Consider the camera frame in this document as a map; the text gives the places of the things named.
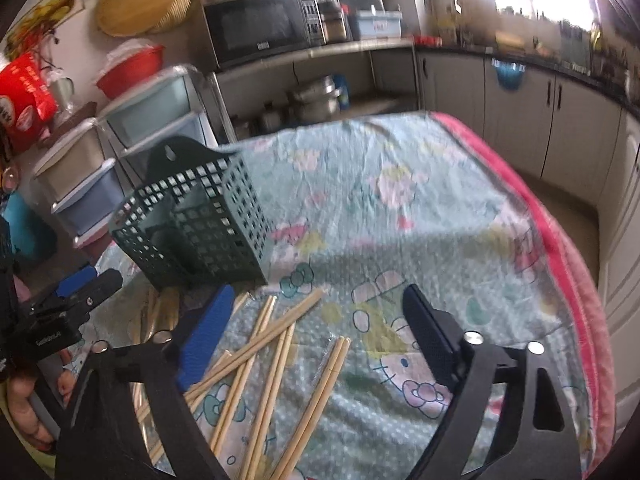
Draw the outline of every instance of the green plastic basket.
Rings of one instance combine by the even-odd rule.
[[[113,239],[158,289],[266,282],[271,229],[242,156],[187,137],[152,150],[146,183],[110,222]]]

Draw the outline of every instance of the pink tablecloth border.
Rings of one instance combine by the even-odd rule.
[[[566,298],[574,320],[580,359],[591,399],[595,443],[587,475],[609,452],[615,428],[613,357],[604,309],[591,275],[574,244],[557,221],[494,150],[471,129],[450,115],[434,112],[431,117],[442,124],[527,204],[542,236],[550,271]]]

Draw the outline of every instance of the red bag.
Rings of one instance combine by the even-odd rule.
[[[0,123],[15,153],[25,152],[35,144],[57,109],[30,52],[0,72]]]

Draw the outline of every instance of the blue gripper pad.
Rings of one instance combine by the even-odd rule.
[[[75,274],[67,276],[64,280],[58,283],[56,296],[59,298],[68,298],[76,290],[79,290],[97,276],[98,271],[92,266],[83,267]]]
[[[177,344],[178,372],[175,377],[180,392],[201,380],[211,355],[225,332],[236,295],[230,285],[221,286],[205,306],[190,310],[180,318],[172,343]]]
[[[460,357],[462,329],[451,314],[433,308],[417,285],[404,290],[402,313],[436,382],[452,390],[465,373]]]

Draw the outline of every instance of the human hand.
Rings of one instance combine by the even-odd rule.
[[[71,362],[69,350],[60,351],[62,364]],[[36,375],[26,368],[14,371],[7,384],[7,405],[14,424],[33,447],[40,451],[49,451],[53,444],[53,437],[49,430],[38,419],[29,403],[29,396],[33,393],[36,384]],[[76,378],[69,370],[63,370],[58,377],[58,391],[63,397],[65,406],[71,398],[71,393],[76,384]]]

